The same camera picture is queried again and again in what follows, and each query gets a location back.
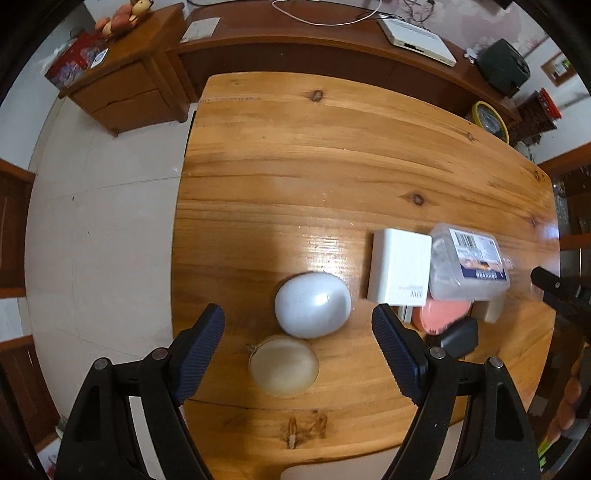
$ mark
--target barcode label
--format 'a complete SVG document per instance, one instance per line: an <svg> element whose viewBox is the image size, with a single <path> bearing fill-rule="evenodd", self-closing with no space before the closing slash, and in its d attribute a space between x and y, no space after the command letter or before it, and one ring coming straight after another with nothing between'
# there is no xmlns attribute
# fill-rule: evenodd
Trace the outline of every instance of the barcode label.
<svg viewBox="0 0 591 480"><path fill-rule="evenodd" d="M506 280L501 255L490 236L449 229L464 278Z"/></svg>
<svg viewBox="0 0 591 480"><path fill-rule="evenodd" d="M455 232L455 234L457 243L459 243L461 247L471 248L472 250L477 249L476 242L474 241L474 237L472 235L460 232Z"/></svg>

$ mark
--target blue rubber pad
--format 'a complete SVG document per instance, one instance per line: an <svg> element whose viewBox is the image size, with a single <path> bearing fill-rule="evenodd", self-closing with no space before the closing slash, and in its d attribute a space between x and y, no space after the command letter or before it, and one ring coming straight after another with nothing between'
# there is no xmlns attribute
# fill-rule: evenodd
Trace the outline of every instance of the blue rubber pad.
<svg viewBox="0 0 591 480"><path fill-rule="evenodd" d="M371 325L400 392L415 405L421 406L425 396L424 377L428 367L422 339L417 332L405 329L386 304L374 308Z"/></svg>
<svg viewBox="0 0 591 480"><path fill-rule="evenodd" d="M171 371L171 376L175 379L173 398L178 406L195 395L222 339L224 327L225 317L222 308L209 304L193 328L182 331L171 345L173 350L174 344L177 344L173 352L176 361L171 362L171 368L174 370Z"/></svg>

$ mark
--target white ball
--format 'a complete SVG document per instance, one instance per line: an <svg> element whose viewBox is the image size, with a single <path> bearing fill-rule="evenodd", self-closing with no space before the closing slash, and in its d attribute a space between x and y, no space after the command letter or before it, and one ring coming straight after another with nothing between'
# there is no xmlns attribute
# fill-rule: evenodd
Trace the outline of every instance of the white ball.
<svg viewBox="0 0 591 480"><path fill-rule="evenodd" d="M341 328L351 313L351 294L344 281L311 272L288 280L275 297L275 315L287 333L318 338Z"/></svg>

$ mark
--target yellow round object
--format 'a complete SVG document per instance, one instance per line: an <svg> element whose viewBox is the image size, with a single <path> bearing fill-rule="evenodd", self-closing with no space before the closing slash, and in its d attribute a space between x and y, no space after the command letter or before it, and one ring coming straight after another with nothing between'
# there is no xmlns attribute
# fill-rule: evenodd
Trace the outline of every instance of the yellow round object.
<svg viewBox="0 0 591 480"><path fill-rule="evenodd" d="M503 119L501 118L499 113L493 107L491 107L488 103L482 102L481 100L479 100L474 105L472 105L472 109L470 110L470 114L471 114L472 118L469 120L471 120L472 123L478 125L483 130L488 131L486 129L486 127L484 126L484 124L482 123L482 119L480 118L480 115L478 114L479 107L484 107L485 109L487 109L498 120L498 122L500 123L501 128L503 130L503 138L501 138L501 140L503 140L505 143L508 144L509 143L509 131L507 130L507 126L505 125L505 122L503 121Z"/></svg>

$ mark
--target white floor tile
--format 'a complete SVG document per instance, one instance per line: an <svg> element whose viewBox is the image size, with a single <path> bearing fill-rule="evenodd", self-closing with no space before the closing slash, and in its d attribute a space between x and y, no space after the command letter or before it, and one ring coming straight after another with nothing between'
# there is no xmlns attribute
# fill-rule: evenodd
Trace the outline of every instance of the white floor tile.
<svg viewBox="0 0 591 480"><path fill-rule="evenodd" d="M97 127L96 121L66 99L43 149L33 198L50 200L84 190L87 155Z"/></svg>
<svg viewBox="0 0 591 480"><path fill-rule="evenodd" d="M70 413L96 358L134 361L172 341L172 236L190 123L113 138L66 99L47 135L25 279L31 330L61 414Z"/></svg>
<svg viewBox="0 0 591 480"><path fill-rule="evenodd" d="M134 183L76 197L74 308L81 338L141 357L171 342L178 183Z"/></svg>
<svg viewBox="0 0 591 480"><path fill-rule="evenodd" d="M71 197L32 199L25 240L25 283L34 334L55 328L76 334L72 290Z"/></svg>
<svg viewBox="0 0 591 480"><path fill-rule="evenodd" d="M60 415L68 416L89 370L80 340L60 329L36 332L35 350L53 403Z"/></svg>
<svg viewBox="0 0 591 480"><path fill-rule="evenodd" d="M137 360L142 360L145 355L138 356L138 355L131 355L130 353L123 353L118 352L117 350L113 350L111 348L107 348L102 345L97 345L96 343L89 342L88 340L84 340L83 338L80 339L80 344L82 346L82 355L83 355L83 362L86 370L90 368L90 366L95 362L96 359L104 356L111 360L113 365L117 364L124 364L127 362L135 362Z"/></svg>
<svg viewBox="0 0 591 480"><path fill-rule="evenodd" d="M88 154L85 189L180 177L190 126L191 115L182 124L151 125L116 138L98 128Z"/></svg>

